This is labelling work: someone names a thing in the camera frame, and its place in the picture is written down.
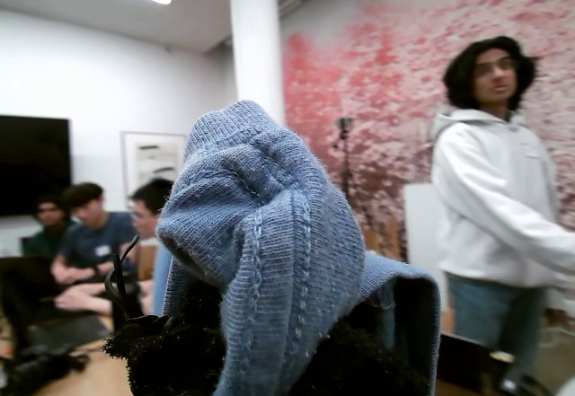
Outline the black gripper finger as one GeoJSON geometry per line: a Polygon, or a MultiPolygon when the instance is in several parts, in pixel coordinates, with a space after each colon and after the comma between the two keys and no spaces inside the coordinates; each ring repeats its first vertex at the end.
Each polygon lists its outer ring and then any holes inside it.
{"type": "Polygon", "coordinates": [[[423,375],[375,340],[376,307],[356,306],[333,326],[293,395],[426,395],[423,375]]]}
{"type": "Polygon", "coordinates": [[[174,312],[128,320],[107,339],[104,352],[126,361],[134,395],[210,395],[226,352],[220,329],[221,294],[189,282],[174,312]]]}

